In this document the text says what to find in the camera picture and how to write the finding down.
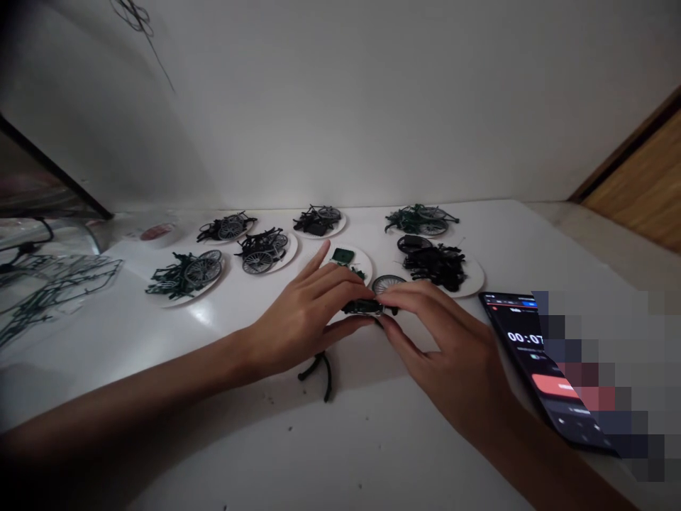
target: timer display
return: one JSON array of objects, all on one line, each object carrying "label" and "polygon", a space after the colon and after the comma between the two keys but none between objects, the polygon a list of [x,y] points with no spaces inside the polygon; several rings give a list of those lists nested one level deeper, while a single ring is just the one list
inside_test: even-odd
[{"label": "timer display", "polygon": [[523,334],[514,334],[513,332],[509,332],[509,339],[511,339],[513,342],[544,344],[544,338],[541,335],[524,336]]}]

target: model bicycle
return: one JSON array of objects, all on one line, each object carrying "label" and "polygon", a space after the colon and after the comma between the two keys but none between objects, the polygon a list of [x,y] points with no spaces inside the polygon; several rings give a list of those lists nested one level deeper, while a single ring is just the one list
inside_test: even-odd
[{"label": "model bicycle", "polygon": [[242,268],[246,273],[258,275],[268,271],[275,263],[286,255],[284,249],[289,239],[281,229],[271,228],[264,233],[250,236],[246,234],[244,241],[239,241],[241,253],[236,254],[243,259]]},{"label": "model bicycle", "polygon": [[169,300],[193,297],[195,291],[202,290],[222,273],[222,252],[212,250],[196,257],[189,254],[172,253],[178,263],[159,268],[152,275],[151,284],[145,291],[149,295],[169,295]]},{"label": "model bicycle", "polygon": [[407,206],[399,211],[393,211],[385,217],[388,225],[385,232],[391,227],[396,227],[407,234],[421,234],[424,236],[437,236],[446,232],[448,222],[459,223],[459,219],[450,215],[439,207],[427,207],[422,204]]},{"label": "model bicycle", "polygon": [[341,212],[331,206],[313,206],[300,214],[300,218],[293,220],[293,229],[315,236],[324,236],[333,230],[341,220]]},{"label": "model bicycle", "polygon": [[257,221],[256,218],[250,218],[245,214],[245,211],[230,216],[225,216],[222,219],[215,219],[210,224],[201,226],[200,233],[196,237],[197,242],[206,239],[215,241],[232,241],[237,239],[244,231],[248,230],[249,224]]}]

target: smartphone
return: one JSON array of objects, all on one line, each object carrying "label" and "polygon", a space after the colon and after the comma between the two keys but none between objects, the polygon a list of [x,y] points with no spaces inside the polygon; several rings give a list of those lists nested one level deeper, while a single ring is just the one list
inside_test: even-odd
[{"label": "smartphone", "polygon": [[547,424],[575,447],[617,456],[563,372],[544,354],[534,297],[497,292],[478,297]]}]

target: cable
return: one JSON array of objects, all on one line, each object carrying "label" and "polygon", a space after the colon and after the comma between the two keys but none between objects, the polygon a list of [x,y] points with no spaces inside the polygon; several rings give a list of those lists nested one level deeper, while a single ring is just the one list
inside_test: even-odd
[{"label": "cable", "polygon": [[18,252],[14,259],[12,259],[9,263],[4,263],[0,265],[0,275],[3,273],[11,272],[14,269],[14,263],[16,263],[21,256],[37,252],[38,249],[40,248],[37,245],[49,243],[55,238],[55,233],[52,230],[52,227],[50,227],[50,225],[45,221],[45,219],[42,216],[36,216],[35,218],[33,218],[33,220],[39,221],[42,225],[45,226],[45,228],[48,230],[48,238],[38,241],[24,241],[23,243],[20,243],[18,245],[0,248],[0,252],[12,250],[14,248],[18,249]]},{"label": "cable", "polygon": [[149,16],[149,12],[143,7],[139,7],[137,4],[135,4],[133,0],[109,0],[109,3],[111,4],[113,12],[115,12],[120,19],[125,21],[135,32],[141,32],[147,38],[147,42],[149,42],[149,46],[156,57],[156,62],[158,62],[158,65],[161,66],[161,70],[167,78],[170,88],[173,92],[175,92],[175,88],[172,86],[170,76],[168,76],[165,67],[163,67],[163,64],[161,63],[158,53],[156,53],[154,43],[151,42],[151,38],[154,36],[154,30],[150,25],[151,17]]}]

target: bicycle spoke wheel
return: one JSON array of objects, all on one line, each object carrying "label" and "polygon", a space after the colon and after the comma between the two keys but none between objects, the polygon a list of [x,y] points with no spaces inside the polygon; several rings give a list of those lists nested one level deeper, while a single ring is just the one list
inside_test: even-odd
[{"label": "bicycle spoke wheel", "polygon": [[406,280],[402,277],[398,277],[397,275],[381,275],[380,277],[376,277],[371,289],[376,295],[380,295],[382,292],[388,289],[388,287],[392,287],[395,284],[399,284],[401,282],[406,282]]},{"label": "bicycle spoke wheel", "polygon": [[193,286],[200,286],[215,280],[222,271],[220,261],[208,258],[199,258],[187,266],[184,271],[184,279]]},{"label": "bicycle spoke wheel", "polygon": [[447,213],[440,208],[424,207],[420,208],[419,216],[428,220],[441,220],[447,216]]},{"label": "bicycle spoke wheel", "polygon": [[289,239],[285,234],[277,234],[275,236],[274,241],[272,242],[272,246],[275,247],[277,251],[279,251],[282,248],[284,248],[288,243]]},{"label": "bicycle spoke wheel", "polygon": [[431,220],[419,226],[419,233],[426,236],[437,236],[447,230],[447,222],[444,220]]},{"label": "bicycle spoke wheel", "polygon": [[223,220],[218,231],[218,238],[223,241],[233,240],[243,233],[243,222],[238,220]]},{"label": "bicycle spoke wheel", "polygon": [[329,206],[324,206],[319,209],[317,209],[317,214],[321,218],[325,219],[333,219],[333,220],[340,220],[341,219],[341,212],[338,211],[336,208],[332,208]]},{"label": "bicycle spoke wheel", "polygon": [[269,270],[273,262],[272,256],[267,252],[254,252],[244,258],[242,268],[246,273],[257,275]]},{"label": "bicycle spoke wheel", "polygon": [[204,252],[199,256],[199,259],[220,260],[222,259],[222,252],[219,250]]}]

